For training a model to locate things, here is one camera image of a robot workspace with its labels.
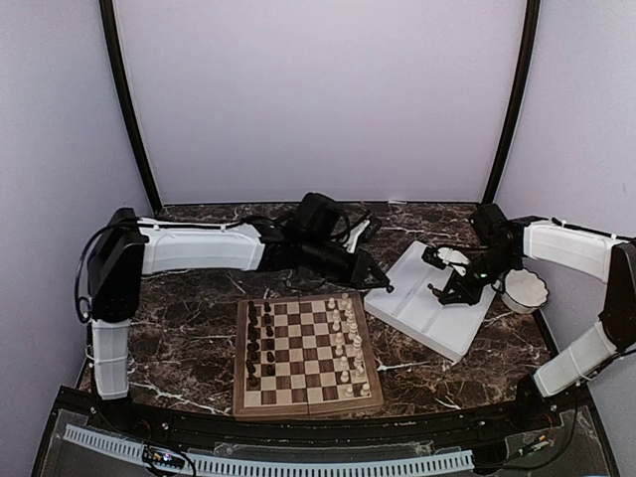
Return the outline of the white divided plastic tray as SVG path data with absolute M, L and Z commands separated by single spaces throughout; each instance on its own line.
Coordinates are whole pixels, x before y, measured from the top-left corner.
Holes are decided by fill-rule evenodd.
M 495 297 L 491 288 L 483 290 L 476 305 L 442 305 L 428 288 L 441 288 L 451 270 L 425 263 L 426 245 L 414 241 L 388 271 L 394 291 L 370 291 L 365 310 L 453 363 L 467 354 Z

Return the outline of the wooden chess board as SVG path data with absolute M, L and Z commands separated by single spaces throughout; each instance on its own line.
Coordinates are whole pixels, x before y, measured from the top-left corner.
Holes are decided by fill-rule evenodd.
M 366 324 L 365 346 L 371 369 L 372 396 L 323 400 L 319 345 L 328 345 L 325 302 L 332 295 L 252 299 L 269 302 L 274 316 L 275 376 L 260 379 L 260 389 L 249 391 L 245 369 L 247 302 L 238 304 L 233 414 L 240 420 L 280 420 L 344 415 L 376 411 L 384 404 L 384 392 Z

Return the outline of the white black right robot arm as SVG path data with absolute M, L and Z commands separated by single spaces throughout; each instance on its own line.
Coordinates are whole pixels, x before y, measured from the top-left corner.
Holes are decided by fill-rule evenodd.
M 551 314 L 572 321 L 587 314 L 588 329 L 517 385 L 507 421 L 531 429 L 552 398 L 592 380 L 635 350 L 635 240 L 557 218 L 509 219 L 496 204 L 479 206 L 469 222 L 476 246 L 426 246 L 422 260 L 450 275 L 432 294 L 443 306 L 475 305 L 492 288 L 518 312 L 534 311 L 550 297 L 542 271 L 558 292 Z

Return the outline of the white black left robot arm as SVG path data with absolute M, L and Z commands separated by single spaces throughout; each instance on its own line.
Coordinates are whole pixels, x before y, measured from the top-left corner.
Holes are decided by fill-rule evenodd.
M 130 327 L 141 306 L 180 299 L 205 302 L 240 275 L 264 282 L 307 271 L 342 289 L 392 292 L 365 244 L 376 232 L 370 212 L 352 219 L 345 204 L 310 192 L 277 217 L 250 214 L 228 223 L 170 222 L 120 208 L 84 246 L 74 282 L 77 317 L 88 328 L 93 389 L 100 414 L 119 433 L 140 424 L 129 403 Z

